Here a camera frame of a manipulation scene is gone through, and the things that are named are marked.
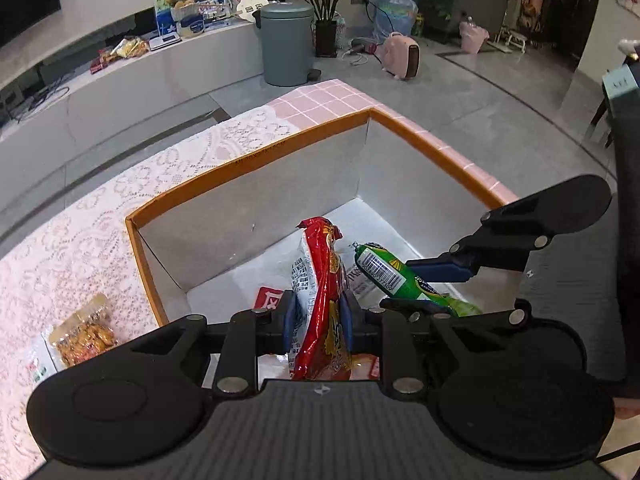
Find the pink basket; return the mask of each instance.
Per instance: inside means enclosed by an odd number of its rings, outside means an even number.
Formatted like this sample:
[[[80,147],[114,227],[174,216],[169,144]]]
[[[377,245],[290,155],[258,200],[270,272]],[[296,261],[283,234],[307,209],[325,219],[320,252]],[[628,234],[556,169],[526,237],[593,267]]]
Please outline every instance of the pink basket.
[[[460,36],[462,36],[462,50],[468,54],[477,54],[484,43],[489,38],[489,33],[482,27],[460,23]]]

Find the black plant pot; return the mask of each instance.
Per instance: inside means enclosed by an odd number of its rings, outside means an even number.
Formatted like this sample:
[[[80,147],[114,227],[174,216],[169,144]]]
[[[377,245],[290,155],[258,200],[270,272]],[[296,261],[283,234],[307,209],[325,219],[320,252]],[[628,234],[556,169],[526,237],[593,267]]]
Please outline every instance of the black plant pot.
[[[336,22],[316,22],[316,57],[337,57],[335,49]]]

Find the pink lace tablecloth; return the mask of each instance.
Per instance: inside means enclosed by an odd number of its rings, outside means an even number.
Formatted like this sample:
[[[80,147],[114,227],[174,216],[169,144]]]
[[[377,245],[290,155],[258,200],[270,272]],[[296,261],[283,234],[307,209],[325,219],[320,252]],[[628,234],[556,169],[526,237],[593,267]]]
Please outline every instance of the pink lace tablecloth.
[[[25,407],[33,389],[24,363],[31,341],[94,294],[113,303],[128,340],[157,327],[133,257],[125,217],[169,188],[271,142],[338,116],[378,107],[511,202],[515,196],[415,123],[338,80],[296,89],[271,105],[186,139],[124,171],[26,237],[0,261],[0,478],[20,480],[43,458]]]

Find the barcode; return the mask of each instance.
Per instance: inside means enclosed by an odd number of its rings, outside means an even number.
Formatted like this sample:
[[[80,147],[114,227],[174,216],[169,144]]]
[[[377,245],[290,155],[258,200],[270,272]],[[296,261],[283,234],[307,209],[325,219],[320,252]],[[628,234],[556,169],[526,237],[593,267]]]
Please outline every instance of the barcode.
[[[364,272],[377,281],[380,286],[390,294],[395,294],[406,281],[406,278],[402,274],[370,249],[365,249],[360,255],[358,264]]]

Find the snack package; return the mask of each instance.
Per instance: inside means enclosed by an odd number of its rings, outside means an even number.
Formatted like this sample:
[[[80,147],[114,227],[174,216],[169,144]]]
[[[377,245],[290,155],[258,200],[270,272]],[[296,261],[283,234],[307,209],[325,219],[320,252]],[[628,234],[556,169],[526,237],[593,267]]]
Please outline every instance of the snack package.
[[[371,354],[356,354],[351,356],[351,381],[371,380],[371,369],[378,358]]]
[[[260,290],[258,290],[258,295],[255,298],[254,309],[255,308],[268,308],[269,310],[274,310],[278,307],[278,303],[280,302],[280,298],[284,294],[284,290],[280,290],[279,288],[272,288],[270,286],[262,286]]]
[[[351,356],[340,326],[338,298],[346,286],[344,267],[335,254],[340,231],[326,218],[300,222],[304,228],[291,277],[300,311],[290,358],[293,379],[348,380]]]
[[[66,367],[77,365],[118,344],[109,326],[110,314],[109,300],[104,294],[97,294],[52,330],[49,343]]]
[[[482,311],[471,303],[438,294],[384,247],[374,243],[358,245],[355,261],[358,268],[390,298],[430,300],[449,309],[456,317],[475,316]]]
[[[119,57],[128,59],[129,57],[142,56],[149,52],[149,44],[146,40],[135,36],[133,38],[122,38],[120,43],[111,51],[111,55],[117,54]]]
[[[31,342],[31,347],[24,356],[24,363],[33,384],[39,384],[57,372],[43,334],[38,334]]]

